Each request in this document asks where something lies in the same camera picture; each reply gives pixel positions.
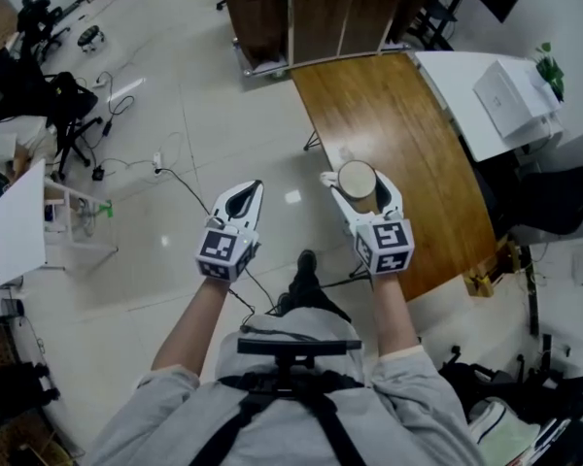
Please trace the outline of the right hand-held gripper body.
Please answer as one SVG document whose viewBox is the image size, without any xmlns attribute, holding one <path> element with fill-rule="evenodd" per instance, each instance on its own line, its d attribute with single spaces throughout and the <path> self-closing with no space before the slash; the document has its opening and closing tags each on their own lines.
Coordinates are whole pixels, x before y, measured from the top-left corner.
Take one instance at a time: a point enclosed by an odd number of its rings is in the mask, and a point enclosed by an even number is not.
<svg viewBox="0 0 583 466">
<path fill-rule="evenodd" d="M 408 268 L 415 243 L 410 221 L 399 209 L 378 216 L 350 211 L 345 221 L 353 238 L 353 250 L 370 275 Z"/>
</svg>

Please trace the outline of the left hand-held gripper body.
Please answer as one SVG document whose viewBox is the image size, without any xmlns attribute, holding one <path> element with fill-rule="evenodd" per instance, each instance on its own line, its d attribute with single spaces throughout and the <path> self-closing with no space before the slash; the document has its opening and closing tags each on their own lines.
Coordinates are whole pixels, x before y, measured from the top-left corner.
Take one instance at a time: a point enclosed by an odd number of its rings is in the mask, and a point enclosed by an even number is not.
<svg viewBox="0 0 583 466">
<path fill-rule="evenodd" d="M 234 283 L 257 254 L 258 233 L 210 216 L 195 254 L 199 273 L 210 279 Z"/>
</svg>

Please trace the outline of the white cup with red mark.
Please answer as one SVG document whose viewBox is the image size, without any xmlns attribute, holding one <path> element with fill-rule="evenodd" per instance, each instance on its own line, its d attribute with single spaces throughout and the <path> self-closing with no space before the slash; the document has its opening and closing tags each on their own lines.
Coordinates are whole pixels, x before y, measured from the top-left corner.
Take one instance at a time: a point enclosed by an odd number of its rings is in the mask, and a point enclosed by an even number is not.
<svg viewBox="0 0 583 466">
<path fill-rule="evenodd" d="M 361 201 L 375 194 L 377 174 L 368 163 L 351 160 L 339 169 L 337 181 L 339 188 L 347 197 Z"/>
</svg>

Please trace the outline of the person's left forearm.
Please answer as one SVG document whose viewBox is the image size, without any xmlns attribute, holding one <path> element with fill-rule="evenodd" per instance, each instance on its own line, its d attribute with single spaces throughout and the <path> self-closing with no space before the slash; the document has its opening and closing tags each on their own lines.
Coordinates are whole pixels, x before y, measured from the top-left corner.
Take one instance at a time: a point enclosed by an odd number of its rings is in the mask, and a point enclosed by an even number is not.
<svg viewBox="0 0 583 466">
<path fill-rule="evenodd" d="M 152 371 L 181 366 L 201 375 L 228 292 L 228 283 L 202 283 L 155 355 Z"/>
</svg>

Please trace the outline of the person's right forearm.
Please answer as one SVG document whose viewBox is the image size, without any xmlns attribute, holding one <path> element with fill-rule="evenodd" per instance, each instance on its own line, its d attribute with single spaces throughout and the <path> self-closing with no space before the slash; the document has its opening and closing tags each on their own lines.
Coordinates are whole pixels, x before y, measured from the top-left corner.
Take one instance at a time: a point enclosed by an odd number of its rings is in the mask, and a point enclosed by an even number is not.
<svg viewBox="0 0 583 466">
<path fill-rule="evenodd" d="M 387 356 L 419 345 L 397 274 L 372 280 L 378 354 Z"/>
</svg>

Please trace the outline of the person's black shoe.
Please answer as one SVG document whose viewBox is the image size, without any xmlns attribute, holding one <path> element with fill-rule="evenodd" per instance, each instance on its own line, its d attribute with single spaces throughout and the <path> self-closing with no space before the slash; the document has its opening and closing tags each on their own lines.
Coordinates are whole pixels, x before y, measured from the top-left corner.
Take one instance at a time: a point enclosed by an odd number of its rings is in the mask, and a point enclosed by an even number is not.
<svg viewBox="0 0 583 466">
<path fill-rule="evenodd" d="M 312 250 L 304 250 L 297 259 L 297 274 L 304 277 L 315 277 L 317 256 Z"/>
</svg>

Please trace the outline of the brown wooden table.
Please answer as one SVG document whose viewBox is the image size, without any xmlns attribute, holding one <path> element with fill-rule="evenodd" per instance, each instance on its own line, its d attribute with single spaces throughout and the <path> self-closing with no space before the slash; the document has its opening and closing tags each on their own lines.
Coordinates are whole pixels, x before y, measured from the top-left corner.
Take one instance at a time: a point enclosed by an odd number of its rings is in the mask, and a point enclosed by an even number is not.
<svg viewBox="0 0 583 466">
<path fill-rule="evenodd" d="M 493 255 L 496 237 L 454 129 L 405 54 L 300 67 L 291 77 L 330 168 L 361 160 L 403 197 L 415 251 L 399 281 L 415 299 Z"/>
</svg>

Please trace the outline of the person's black trousers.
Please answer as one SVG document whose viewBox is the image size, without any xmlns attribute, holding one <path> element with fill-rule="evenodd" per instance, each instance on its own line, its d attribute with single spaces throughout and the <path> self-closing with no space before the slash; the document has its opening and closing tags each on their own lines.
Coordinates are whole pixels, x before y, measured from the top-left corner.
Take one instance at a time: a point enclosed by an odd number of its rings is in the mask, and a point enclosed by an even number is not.
<svg viewBox="0 0 583 466">
<path fill-rule="evenodd" d="M 351 318 L 330 301 L 322 291 L 313 269 L 299 269 L 296 272 L 288 291 L 279 297 L 275 313 L 277 316 L 285 316 L 290 311 L 299 308 L 325 310 L 343 318 L 347 322 L 352 322 Z"/>
</svg>

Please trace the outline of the long white table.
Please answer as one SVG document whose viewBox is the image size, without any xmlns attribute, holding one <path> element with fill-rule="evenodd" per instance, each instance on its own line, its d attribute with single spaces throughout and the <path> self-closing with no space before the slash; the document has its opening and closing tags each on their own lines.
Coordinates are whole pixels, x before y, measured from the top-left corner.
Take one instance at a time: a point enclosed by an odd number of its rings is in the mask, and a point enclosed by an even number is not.
<svg viewBox="0 0 583 466">
<path fill-rule="evenodd" d="M 561 141 L 564 128 L 558 111 L 522 132 L 501 138 L 473 91 L 474 84 L 496 60 L 525 58 L 470 51 L 418 51 L 415 58 L 458 126 L 475 161 L 488 160 L 543 140 L 550 147 Z"/>
</svg>

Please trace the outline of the black chest harness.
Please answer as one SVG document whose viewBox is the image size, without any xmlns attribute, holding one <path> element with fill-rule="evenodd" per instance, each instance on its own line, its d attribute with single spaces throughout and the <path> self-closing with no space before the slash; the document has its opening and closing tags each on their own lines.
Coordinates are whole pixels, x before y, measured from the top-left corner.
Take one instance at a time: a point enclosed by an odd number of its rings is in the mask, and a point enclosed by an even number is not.
<svg viewBox="0 0 583 466">
<path fill-rule="evenodd" d="M 320 424 L 341 466 L 367 466 L 337 414 L 329 395 L 363 384 L 327 370 L 314 374 L 319 356 L 346 355 L 359 350 L 359 340 L 265 341 L 241 338 L 240 354 L 272 356 L 275 368 L 268 372 L 247 372 L 218 379 L 218 383 L 243 391 L 238 413 L 223 424 L 201 448 L 189 466 L 220 466 L 231 451 L 240 431 L 277 400 L 300 403 Z"/>
</svg>

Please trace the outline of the white microwave oven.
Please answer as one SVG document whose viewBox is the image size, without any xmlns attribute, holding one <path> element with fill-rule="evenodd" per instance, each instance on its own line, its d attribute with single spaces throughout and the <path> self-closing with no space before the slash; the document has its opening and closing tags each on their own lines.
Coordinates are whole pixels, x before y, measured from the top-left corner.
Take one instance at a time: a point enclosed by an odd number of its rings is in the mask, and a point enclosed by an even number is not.
<svg viewBox="0 0 583 466">
<path fill-rule="evenodd" d="M 548 118 L 561 107 L 551 84 L 527 59 L 498 59 L 473 86 L 501 138 Z"/>
</svg>

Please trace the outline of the black metal rack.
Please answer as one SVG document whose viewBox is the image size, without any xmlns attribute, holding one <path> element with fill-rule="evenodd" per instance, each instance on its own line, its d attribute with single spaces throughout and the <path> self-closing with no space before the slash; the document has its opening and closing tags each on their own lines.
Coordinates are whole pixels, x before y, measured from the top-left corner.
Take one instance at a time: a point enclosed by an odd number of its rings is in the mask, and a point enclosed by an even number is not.
<svg viewBox="0 0 583 466">
<path fill-rule="evenodd" d="M 416 38 L 424 50 L 452 51 L 443 32 L 449 24 L 456 24 L 457 8 L 456 1 L 444 5 L 440 0 L 429 0 L 418 12 L 407 33 Z"/>
</svg>

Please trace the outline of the person's grey shirt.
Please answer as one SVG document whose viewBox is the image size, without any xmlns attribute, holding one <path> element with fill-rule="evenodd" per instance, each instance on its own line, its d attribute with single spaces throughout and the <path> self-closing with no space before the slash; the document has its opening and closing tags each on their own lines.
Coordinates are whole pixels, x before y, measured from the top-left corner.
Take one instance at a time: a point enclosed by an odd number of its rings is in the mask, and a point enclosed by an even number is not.
<svg viewBox="0 0 583 466">
<path fill-rule="evenodd" d="M 357 354 L 320 358 L 316 366 L 363 384 L 331 398 L 367 466 L 483 465 L 456 393 L 422 347 L 381 357 L 371 383 Z M 86 466 L 189 466 L 242 398 L 181 366 L 151 371 L 100 432 Z M 300 403 L 278 400 L 240 431 L 220 466 L 339 463 L 317 420 Z"/>
</svg>

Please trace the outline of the small white table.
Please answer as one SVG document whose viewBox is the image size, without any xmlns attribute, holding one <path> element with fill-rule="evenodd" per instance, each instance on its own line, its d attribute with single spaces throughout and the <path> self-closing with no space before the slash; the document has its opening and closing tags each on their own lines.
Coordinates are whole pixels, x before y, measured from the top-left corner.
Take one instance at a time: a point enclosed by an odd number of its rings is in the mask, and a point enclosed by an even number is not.
<svg viewBox="0 0 583 466">
<path fill-rule="evenodd" d="M 0 197 L 0 286 L 37 270 L 62 271 L 65 250 L 116 253 L 114 244 L 78 241 L 74 235 L 72 204 L 88 203 L 94 216 L 102 200 L 46 175 L 46 162 L 39 161 Z"/>
</svg>

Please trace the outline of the green potted plant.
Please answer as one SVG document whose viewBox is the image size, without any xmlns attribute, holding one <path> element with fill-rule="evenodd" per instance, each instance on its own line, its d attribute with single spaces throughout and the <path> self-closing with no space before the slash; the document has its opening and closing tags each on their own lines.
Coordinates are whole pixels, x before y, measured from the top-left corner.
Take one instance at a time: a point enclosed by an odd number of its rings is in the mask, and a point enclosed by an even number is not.
<svg viewBox="0 0 583 466">
<path fill-rule="evenodd" d="M 551 55 L 551 44 L 544 42 L 535 50 L 538 53 L 538 58 L 535 60 L 538 74 L 550 85 L 557 100 L 563 103 L 565 101 L 565 74 L 557 60 Z"/>
</svg>

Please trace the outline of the round black stool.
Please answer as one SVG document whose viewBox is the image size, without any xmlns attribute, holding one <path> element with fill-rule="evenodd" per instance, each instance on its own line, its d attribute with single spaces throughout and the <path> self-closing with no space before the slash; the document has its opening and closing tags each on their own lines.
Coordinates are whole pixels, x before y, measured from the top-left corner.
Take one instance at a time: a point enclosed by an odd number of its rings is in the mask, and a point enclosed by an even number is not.
<svg viewBox="0 0 583 466">
<path fill-rule="evenodd" d="M 83 53 L 95 52 L 100 44 L 106 42 L 105 34 L 98 25 L 86 29 L 77 40 L 77 46 Z"/>
</svg>

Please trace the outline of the white jacket with stripes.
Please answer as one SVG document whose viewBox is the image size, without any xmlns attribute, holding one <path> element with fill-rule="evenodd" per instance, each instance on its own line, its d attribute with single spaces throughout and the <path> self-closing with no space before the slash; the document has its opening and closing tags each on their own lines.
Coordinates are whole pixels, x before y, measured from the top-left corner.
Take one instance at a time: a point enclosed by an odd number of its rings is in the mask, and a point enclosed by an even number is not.
<svg viewBox="0 0 583 466">
<path fill-rule="evenodd" d="M 469 430 L 486 466 L 507 466 L 535 443 L 541 429 L 497 399 L 483 400 L 471 411 Z"/>
</svg>

